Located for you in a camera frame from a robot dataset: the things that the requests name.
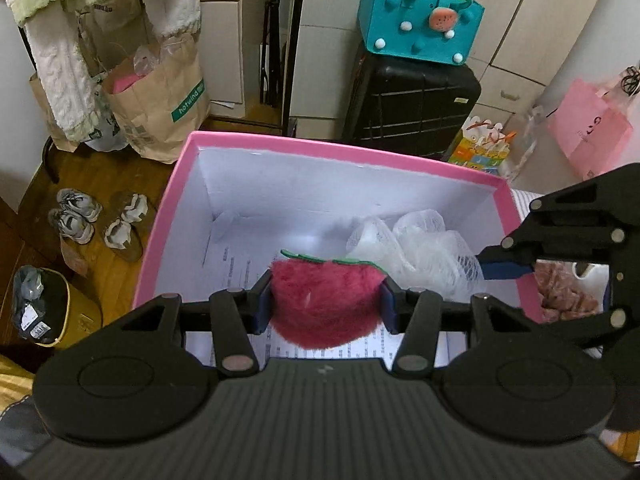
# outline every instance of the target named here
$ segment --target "yellow cloth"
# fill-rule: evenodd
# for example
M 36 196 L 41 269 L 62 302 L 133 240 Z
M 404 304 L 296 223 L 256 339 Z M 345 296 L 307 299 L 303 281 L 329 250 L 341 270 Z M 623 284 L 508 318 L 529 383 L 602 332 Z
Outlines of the yellow cloth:
M 0 413 L 31 395 L 33 374 L 0 355 Z

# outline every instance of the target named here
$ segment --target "pink cloth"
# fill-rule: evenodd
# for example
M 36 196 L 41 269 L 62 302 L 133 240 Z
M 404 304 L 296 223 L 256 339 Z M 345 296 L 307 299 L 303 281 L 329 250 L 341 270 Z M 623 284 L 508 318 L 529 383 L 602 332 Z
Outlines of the pink cloth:
M 309 350 L 340 346 L 380 323 L 384 273 L 370 265 L 283 260 L 271 264 L 271 322 L 289 342 Z
M 113 82 L 113 93 L 119 94 L 120 92 L 124 92 L 127 88 L 133 85 L 133 83 L 140 81 L 143 77 L 143 75 L 133 73 L 116 79 L 116 81 Z

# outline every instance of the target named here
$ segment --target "black tripod stand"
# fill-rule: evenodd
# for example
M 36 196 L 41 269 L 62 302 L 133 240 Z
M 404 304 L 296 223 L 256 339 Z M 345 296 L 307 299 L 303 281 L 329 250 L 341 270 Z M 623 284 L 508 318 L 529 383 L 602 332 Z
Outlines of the black tripod stand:
M 280 70 L 280 0 L 264 3 L 262 24 L 262 53 L 260 55 L 260 103 L 278 106 L 282 93 Z M 269 69 L 267 70 L 267 45 L 269 45 Z

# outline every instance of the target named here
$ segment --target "white wall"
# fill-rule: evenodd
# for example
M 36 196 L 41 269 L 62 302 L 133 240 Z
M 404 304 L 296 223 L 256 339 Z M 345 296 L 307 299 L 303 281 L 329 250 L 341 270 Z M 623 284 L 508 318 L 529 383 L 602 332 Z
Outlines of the white wall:
M 33 73 L 11 10 L 0 0 L 0 197 L 15 211 L 49 136 L 29 86 Z
M 555 109 L 571 82 L 611 78 L 640 60 L 640 0 L 598 0 L 580 38 L 540 104 Z

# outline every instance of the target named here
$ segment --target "pink shopping bag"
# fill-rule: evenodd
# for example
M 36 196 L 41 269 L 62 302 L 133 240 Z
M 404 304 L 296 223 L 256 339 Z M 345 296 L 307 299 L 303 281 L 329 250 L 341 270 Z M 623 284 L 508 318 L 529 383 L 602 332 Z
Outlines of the pink shopping bag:
M 635 99 L 620 95 L 621 80 L 618 76 L 594 86 L 576 79 L 548 123 L 562 152 L 583 179 L 611 170 L 633 133 L 626 115 Z

